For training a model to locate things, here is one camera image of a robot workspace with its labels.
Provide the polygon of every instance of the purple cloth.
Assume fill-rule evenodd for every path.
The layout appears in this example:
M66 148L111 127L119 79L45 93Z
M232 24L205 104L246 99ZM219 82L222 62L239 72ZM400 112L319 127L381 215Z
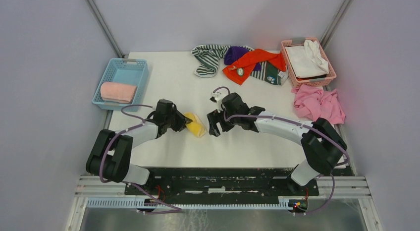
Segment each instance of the purple cloth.
M236 62L240 59L243 55L249 52L248 49L240 46L231 46L224 56L224 64L225 65L232 65L232 63ZM261 64L257 63L252 71L259 71L261 70Z

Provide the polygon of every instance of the blue plastic basket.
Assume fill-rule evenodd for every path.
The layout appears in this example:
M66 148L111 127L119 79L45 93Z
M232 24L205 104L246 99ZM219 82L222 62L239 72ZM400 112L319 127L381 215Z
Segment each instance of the blue plastic basket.
M105 73L102 76L101 82L96 89L92 103L98 105L104 110L120 110L127 105L140 104L143 100L143 91L146 86L147 78L149 77L149 70L147 68L146 60L141 59L126 59L126 58L112 58ZM136 94L131 104L120 104L112 101L104 101L101 97L101 86L104 82L118 82L137 86ZM130 107L125 111L135 112L138 107Z

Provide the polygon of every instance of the white cloth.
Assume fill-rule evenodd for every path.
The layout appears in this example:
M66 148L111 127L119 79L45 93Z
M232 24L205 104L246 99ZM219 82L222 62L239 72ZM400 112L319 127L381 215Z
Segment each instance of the white cloth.
M328 74L328 62L322 58L318 42L305 40L303 46L286 47L286 52L297 78Z

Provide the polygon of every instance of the yellow sponge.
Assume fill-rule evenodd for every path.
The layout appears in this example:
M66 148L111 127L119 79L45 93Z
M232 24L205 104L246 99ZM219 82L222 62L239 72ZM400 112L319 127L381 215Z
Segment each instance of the yellow sponge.
M192 120L191 123L187 124L187 129L191 131L197 138L201 138L207 133L206 127L204 127L196 114L187 112L184 113L184 116Z

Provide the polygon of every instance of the white tabletop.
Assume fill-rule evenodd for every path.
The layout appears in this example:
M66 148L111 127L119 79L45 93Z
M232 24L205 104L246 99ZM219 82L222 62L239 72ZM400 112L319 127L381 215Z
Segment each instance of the white tabletop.
M143 104L156 106L159 99L173 101L182 113L193 112L209 128L207 114L216 109L210 93L219 86L237 92L251 106L264 107L279 116L297 118L293 112L292 86L282 86L249 77L242 86L229 80L221 71L212 78L194 75L199 62L191 52L130 53L129 58L145 59L150 75ZM133 113L146 117L151 109ZM140 121L114 111L109 128L125 129ZM271 134L255 133L235 127L219 137L206 134L196 138L187 129L171 129L162 137L132 150L131 163L144 167L190 168L292 168L305 159L302 147Z

